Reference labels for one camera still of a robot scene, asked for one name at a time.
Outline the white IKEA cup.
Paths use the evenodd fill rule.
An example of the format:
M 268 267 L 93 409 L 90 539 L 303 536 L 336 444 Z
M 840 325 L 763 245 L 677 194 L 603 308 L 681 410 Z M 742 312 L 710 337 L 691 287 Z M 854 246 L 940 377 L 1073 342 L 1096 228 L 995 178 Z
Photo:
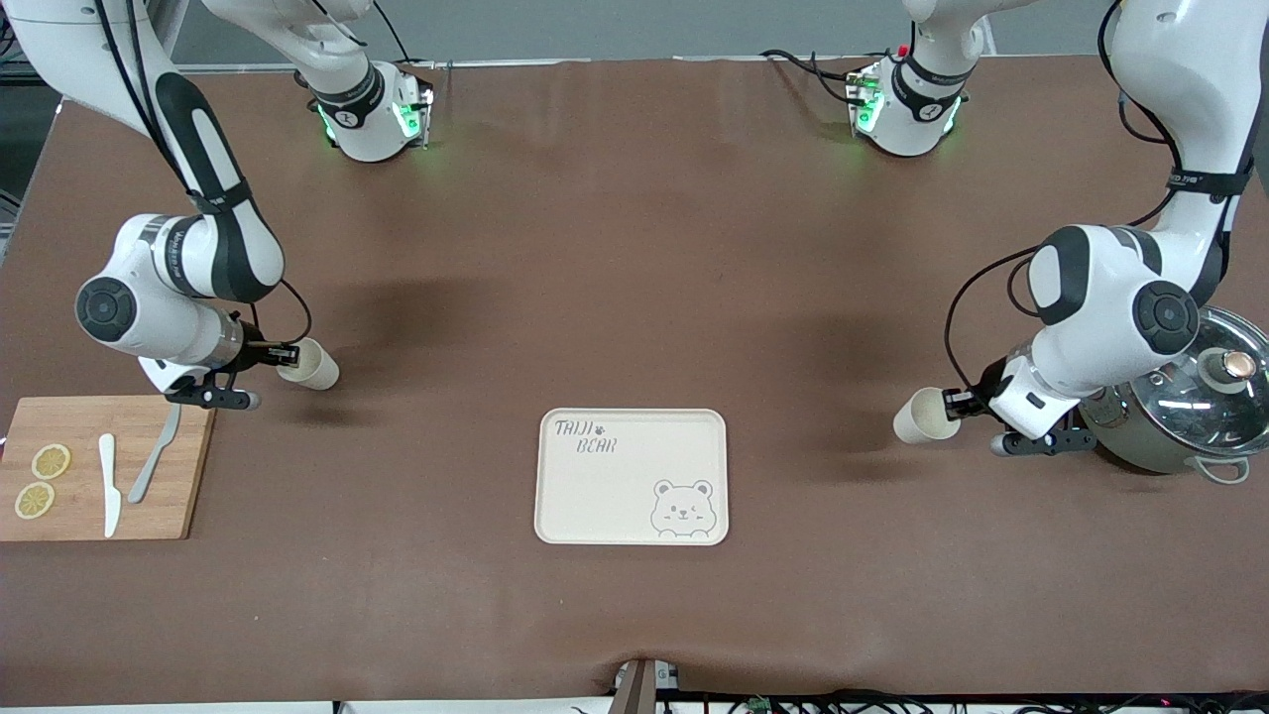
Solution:
M 329 391 L 338 383 L 340 367 L 317 340 L 299 339 L 294 347 L 298 347 L 294 365 L 280 365 L 274 369 L 283 380 L 313 392 Z
M 916 391 L 893 415 L 896 438 L 906 444 L 929 444 L 956 438 L 961 421 L 948 417 L 944 392 L 935 386 Z

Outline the white bear print tray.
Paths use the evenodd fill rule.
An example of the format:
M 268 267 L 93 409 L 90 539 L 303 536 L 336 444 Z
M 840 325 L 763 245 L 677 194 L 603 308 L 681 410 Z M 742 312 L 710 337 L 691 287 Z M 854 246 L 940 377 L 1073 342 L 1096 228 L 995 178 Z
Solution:
M 536 451 L 536 536 L 549 545 L 720 545 L 730 528 L 727 476 L 727 425 L 712 410 L 552 410 Z

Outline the bamboo cutting board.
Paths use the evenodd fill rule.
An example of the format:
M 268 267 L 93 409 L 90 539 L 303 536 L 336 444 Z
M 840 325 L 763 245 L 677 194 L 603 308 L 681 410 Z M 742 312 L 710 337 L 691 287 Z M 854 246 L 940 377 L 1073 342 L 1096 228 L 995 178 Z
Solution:
M 104 509 L 98 439 L 115 438 L 115 484 L 122 512 L 110 539 L 181 539 L 187 536 L 198 495 L 214 413 L 181 407 L 176 438 L 162 453 L 154 483 L 140 505 L 127 495 L 162 432 L 171 403 L 159 394 L 99 397 L 30 397 L 19 401 L 5 430 L 0 458 L 0 542 L 95 542 L 103 536 Z M 56 479 L 37 479 L 32 457 L 42 446 L 62 443 L 72 453 L 69 471 Z M 34 520 L 20 520 L 14 502 L 24 484 L 49 482 L 55 505 Z

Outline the grey plastic knife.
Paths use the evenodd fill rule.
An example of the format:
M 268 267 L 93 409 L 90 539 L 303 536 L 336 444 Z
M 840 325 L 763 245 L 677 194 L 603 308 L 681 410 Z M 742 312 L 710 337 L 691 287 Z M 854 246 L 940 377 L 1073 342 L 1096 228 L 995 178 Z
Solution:
M 162 432 L 160 432 L 159 438 L 156 438 L 156 443 L 154 443 L 154 448 L 151 448 L 151 451 L 142 465 L 142 471 L 140 471 L 140 476 L 136 476 L 136 479 L 133 479 L 132 488 L 127 495 L 127 502 L 129 505 L 140 505 L 146 497 L 150 484 L 154 483 L 155 471 L 159 469 L 159 462 L 162 460 L 162 453 L 175 441 L 180 419 L 181 405 L 171 405 L 168 420 L 165 420 L 162 426 Z

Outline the grey-green electric pot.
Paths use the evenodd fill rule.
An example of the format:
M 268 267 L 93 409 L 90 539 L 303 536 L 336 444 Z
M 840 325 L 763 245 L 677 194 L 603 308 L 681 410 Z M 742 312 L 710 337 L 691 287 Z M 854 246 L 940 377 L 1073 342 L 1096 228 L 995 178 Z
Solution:
M 1151 473 L 1194 471 L 1217 484 L 1240 484 L 1249 478 L 1249 460 L 1261 451 L 1245 457 L 1211 457 L 1183 446 L 1145 415 L 1129 391 L 1132 380 L 1105 386 L 1079 403 L 1084 424 L 1107 451 Z

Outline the white plastic knife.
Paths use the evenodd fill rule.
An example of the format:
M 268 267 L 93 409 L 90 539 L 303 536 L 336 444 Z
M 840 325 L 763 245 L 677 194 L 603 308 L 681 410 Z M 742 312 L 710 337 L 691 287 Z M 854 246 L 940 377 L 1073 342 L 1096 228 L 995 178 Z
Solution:
M 103 536 L 110 539 L 115 535 L 119 526 L 123 501 L 122 492 L 115 484 L 115 438 L 112 432 L 99 435 L 98 451 L 102 465 Z

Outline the glass pot lid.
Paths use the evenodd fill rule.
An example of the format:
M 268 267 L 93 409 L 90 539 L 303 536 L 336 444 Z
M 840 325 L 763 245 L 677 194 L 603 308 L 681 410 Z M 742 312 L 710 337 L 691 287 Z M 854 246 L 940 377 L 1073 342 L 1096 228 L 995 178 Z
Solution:
M 1228 309 L 1202 307 L 1187 351 L 1129 391 L 1152 424 L 1194 451 L 1245 457 L 1269 448 L 1269 335 Z

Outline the metal table edge bracket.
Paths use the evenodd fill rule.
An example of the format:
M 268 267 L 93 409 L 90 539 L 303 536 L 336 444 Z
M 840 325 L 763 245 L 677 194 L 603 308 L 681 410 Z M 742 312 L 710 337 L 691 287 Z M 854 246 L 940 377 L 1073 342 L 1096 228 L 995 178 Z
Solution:
M 679 667 L 665 659 L 629 659 L 615 673 L 608 714 L 676 714 Z

